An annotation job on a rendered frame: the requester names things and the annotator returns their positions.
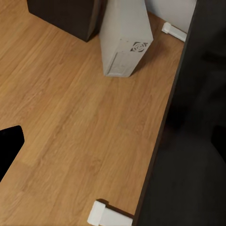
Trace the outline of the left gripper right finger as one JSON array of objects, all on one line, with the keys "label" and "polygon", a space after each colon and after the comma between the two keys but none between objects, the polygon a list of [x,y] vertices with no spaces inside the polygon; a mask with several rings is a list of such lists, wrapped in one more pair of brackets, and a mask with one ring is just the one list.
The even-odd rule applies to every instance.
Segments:
[{"label": "left gripper right finger", "polygon": [[211,142],[226,163],[226,127],[215,125]]}]

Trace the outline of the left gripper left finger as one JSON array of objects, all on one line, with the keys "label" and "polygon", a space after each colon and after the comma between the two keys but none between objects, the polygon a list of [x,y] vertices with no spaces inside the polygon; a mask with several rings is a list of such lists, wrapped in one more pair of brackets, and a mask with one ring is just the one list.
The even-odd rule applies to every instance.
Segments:
[{"label": "left gripper left finger", "polygon": [[0,181],[24,144],[24,134],[20,125],[0,130]]}]

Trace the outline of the monitor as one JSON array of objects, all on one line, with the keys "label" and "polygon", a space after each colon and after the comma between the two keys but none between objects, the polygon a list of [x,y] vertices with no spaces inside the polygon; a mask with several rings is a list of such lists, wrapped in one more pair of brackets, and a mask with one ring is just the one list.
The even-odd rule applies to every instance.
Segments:
[{"label": "monitor", "polygon": [[201,58],[210,62],[226,65],[226,56],[221,56],[209,51],[203,54]]}]

